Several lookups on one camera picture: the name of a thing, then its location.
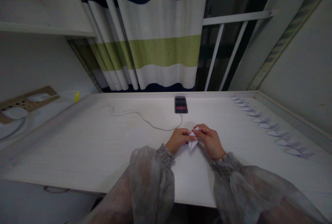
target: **sheer sleeve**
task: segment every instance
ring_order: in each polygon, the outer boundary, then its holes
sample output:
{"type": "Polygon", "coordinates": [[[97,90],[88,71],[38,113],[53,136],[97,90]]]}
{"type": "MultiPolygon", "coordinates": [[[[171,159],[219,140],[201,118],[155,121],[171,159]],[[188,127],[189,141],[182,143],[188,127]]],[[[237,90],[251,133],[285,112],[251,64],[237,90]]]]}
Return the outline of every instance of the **sheer sleeve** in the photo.
{"type": "Polygon", "coordinates": [[[328,223],[292,183],[257,166],[244,166],[232,152],[211,163],[214,196],[223,223],[328,223]]]}
{"type": "Polygon", "coordinates": [[[164,223],[174,203],[173,159],[164,144],[134,150],[120,179],[81,223],[164,223]]]}

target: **desk surface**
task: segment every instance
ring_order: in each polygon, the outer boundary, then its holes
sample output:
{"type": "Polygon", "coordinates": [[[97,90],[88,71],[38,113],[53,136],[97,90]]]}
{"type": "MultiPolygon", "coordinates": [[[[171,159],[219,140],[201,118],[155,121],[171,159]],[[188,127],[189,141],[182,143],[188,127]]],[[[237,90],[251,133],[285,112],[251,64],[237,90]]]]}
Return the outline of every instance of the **desk surface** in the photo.
{"type": "MultiPolygon", "coordinates": [[[[332,221],[332,156],[254,98],[246,100],[292,133],[294,141],[313,150],[315,157],[305,160],[283,153],[284,148],[274,143],[276,138],[266,135],[267,130],[229,98],[187,98],[189,113],[184,114],[182,127],[205,123],[215,129],[226,151],[233,151],[245,165],[286,178],[332,221]]],[[[2,166],[0,178],[107,193],[127,167],[134,148],[158,148],[172,132],[153,129],[137,114],[110,116],[105,105],[114,106],[115,112],[138,111],[158,127],[171,128],[180,122],[173,98],[96,98],[2,166]],[[134,132],[137,139],[128,138],[134,132]]],[[[214,172],[202,146],[191,154],[183,146],[172,170],[176,202],[215,207],[214,172]]]]}

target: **hand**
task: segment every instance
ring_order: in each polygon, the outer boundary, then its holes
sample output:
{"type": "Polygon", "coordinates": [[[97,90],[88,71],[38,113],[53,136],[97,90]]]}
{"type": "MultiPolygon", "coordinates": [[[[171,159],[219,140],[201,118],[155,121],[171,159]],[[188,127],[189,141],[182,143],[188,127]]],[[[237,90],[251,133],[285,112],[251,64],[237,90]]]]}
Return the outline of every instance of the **hand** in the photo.
{"type": "Polygon", "coordinates": [[[197,140],[195,136],[188,136],[190,133],[186,128],[175,129],[166,147],[171,153],[176,154],[182,145],[197,140]]]}
{"type": "Polygon", "coordinates": [[[219,160],[226,155],[215,130],[208,128],[206,124],[198,124],[194,127],[193,132],[203,140],[206,151],[212,160],[219,160]]]}

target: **smartphone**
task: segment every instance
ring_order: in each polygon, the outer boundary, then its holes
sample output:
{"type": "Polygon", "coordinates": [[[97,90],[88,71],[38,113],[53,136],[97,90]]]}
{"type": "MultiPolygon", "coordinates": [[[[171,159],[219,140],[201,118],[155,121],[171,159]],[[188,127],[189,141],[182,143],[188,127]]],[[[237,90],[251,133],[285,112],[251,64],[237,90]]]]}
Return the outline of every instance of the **smartphone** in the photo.
{"type": "Polygon", "coordinates": [[[187,101],[185,96],[175,96],[175,113],[188,113],[187,101]]]}

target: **curtain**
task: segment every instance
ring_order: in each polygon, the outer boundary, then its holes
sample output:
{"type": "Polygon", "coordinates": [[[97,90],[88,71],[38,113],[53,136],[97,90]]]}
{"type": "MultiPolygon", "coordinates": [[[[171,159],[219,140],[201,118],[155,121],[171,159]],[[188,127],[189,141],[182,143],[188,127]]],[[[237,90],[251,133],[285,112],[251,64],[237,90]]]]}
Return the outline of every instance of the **curtain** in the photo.
{"type": "Polygon", "coordinates": [[[82,0],[95,38],[74,40],[101,87],[192,90],[205,0],[82,0]]]}

